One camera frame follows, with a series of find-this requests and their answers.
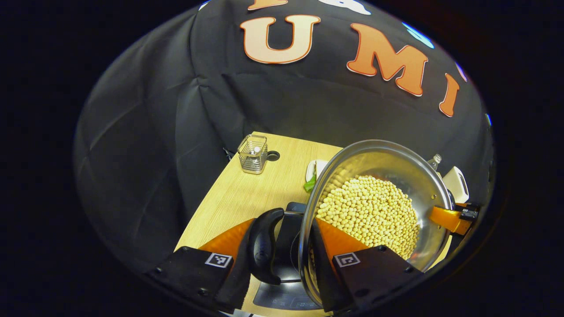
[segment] green vegetable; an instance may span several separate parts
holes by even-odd
[[[305,189],[306,192],[311,192],[311,190],[314,189],[314,185],[315,185],[315,174],[310,180],[307,181],[307,183],[303,185],[303,189]]]

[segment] black cloth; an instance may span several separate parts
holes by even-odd
[[[385,139],[425,159],[439,153],[438,171],[445,175],[457,166],[471,201],[487,201],[493,148],[472,70],[464,82],[438,43],[428,48],[400,20],[363,4],[371,15],[319,1],[248,11],[249,1],[212,0],[156,28],[116,59],[79,119],[74,172],[90,221],[122,262],[145,271],[173,251],[227,164],[223,147],[236,151],[253,130],[341,147]],[[268,44],[284,49],[292,43],[292,25],[284,19],[294,14],[321,18],[305,58],[273,65],[245,55],[243,21],[275,17]],[[346,68],[358,47],[351,23],[382,31],[396,51],[411,45],[429,58],[423,96],[380,73],[367,77]],[[445,73],[460,85],[452,118],[438,106]]]

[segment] orange letter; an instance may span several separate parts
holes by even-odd
[[[358,23],[351,24],[351,27],[358,32],[359,41],[355,60],[347,63],[349,70],[366,76],[376,75],[378,71],[372,65],[375,56],[385,81],[392,79],[403,68],[402,75],[395,80],[398,87],[415,96],[423,94],[421,83],[425,63],[429,60],[425,54],[409,45],[396,53],[379,30]]]
[[[254,0],[254,4],[249,6],[249,11],[267,7],[281,6],[288,3],[287,0]]]
[[[455,114],[456,93],[460,86],[449,74],[444,74],[444,76],[447,77],[447,93],[444,95],[444,100],[439,103],[439,110],[447,117],[452,117]]]
[[[245,54],[252,60],[265,64],[288,64],[306,57],[311,49],[314,24],[321,19],[313,15],[290,15],[286,21],[292,23],[292,45],[285,50],[274,50],[268,46],[268,26],[274,24],[273,17],[259,17],[241,23],[245,30]]]

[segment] stainless steel bowl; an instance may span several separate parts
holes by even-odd
[[[365,140],[342,149],[329,161],[313,188],[299,236],[298,266],[302,282],[309,296],[320,306],[319,289],[309,256],[311,226],[319,205],[329,191],[357,175],[389,180],[413,200],[421,229],[417,246],[407,260],[412,266],[423,272],[428,270],[442,252],[450,234],[428,219],[433,206],[447,209],[453,206],[442,179],[422,157],[406,147],[384,140]]]

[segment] wooden table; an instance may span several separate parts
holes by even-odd
[[[196,210],[176,249],[182,246],[199,248],[229,228],[256,218],[267,210],[285,208],[291,201],[307,203],[309,194],[303,189],[307,164],[312,160],[329,161],[342,149],[279,135],[253,134],[266,136],[268,150],[278,151],[280,158],[266,162],[263,173],[254,175],[243,172],[239,155],[235,154]],[[445,255],[446,249],[437,262]],[[323,310],[295,311],[256,306],[253,299],[259,285],[260,281],[251,276],[243,303],[244,311],[271,317],[327,315]]]

